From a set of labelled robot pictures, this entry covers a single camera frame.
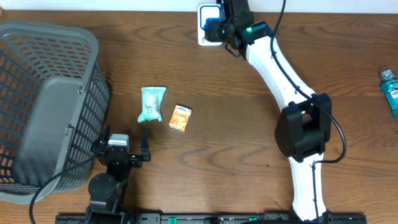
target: wood grain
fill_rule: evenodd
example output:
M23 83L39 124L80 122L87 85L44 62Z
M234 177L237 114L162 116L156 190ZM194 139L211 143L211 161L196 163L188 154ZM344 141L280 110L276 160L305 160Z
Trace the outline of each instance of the wood grain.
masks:
M256 13L275 24L277 14ZM137 150L149 130L152 161L132 171L126 205L165 213L288 210L293 200L287 159L274 129L277 105L258 73L223 47L197 44L196 14L184 12L5 11L1 20L86 28L111 85L106 124ZM378 71L398 70L398 16L286 14L278 40L288 61L318 93L327 92L348 140L341 163L323 167L323 197L332 212L363 212L369 223L395 223L398 131L380 91ZM137 123L142 86L166 86L163 122ZM187 131L170 129L176 104L193 109ZM338 156L335 130L326 158ZM95 162L91 176L104 172ZM38 223L83 213L87 185L35 205ZM28 205L0 203L0 223L28 223Z

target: gray plastic basket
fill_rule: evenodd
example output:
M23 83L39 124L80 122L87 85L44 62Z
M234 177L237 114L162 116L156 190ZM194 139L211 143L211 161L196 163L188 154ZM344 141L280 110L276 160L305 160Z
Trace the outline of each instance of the gray plastic basket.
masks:
M84 29L32 22L0 23L0 200L29 203L53 175L92 156L109 90ZM81 187L90 164L41 192Z

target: orange box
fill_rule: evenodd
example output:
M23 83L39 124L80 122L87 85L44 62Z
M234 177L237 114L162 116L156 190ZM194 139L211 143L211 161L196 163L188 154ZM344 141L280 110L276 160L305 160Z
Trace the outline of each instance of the orange box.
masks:
M169 126L180 131L185 131L191 114L192 110L190 108L180 105L175 106Z

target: blue bottle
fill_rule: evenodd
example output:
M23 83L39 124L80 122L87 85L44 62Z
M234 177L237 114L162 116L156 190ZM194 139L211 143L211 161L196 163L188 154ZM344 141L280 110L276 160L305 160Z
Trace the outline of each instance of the blue bottle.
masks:
M392 115L395 119L398 119L398 80L396 80L396 73L391 68L383 68L380 78L382 81L381 91L390 103Z

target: light blue package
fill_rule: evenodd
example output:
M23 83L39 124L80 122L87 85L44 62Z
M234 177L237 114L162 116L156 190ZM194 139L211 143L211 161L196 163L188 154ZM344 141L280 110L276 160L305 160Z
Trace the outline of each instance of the light blue package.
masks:
M152 121L158 119L162 121L160 104L163 100L166 87L142 87L142 113L138 116L138 122Z

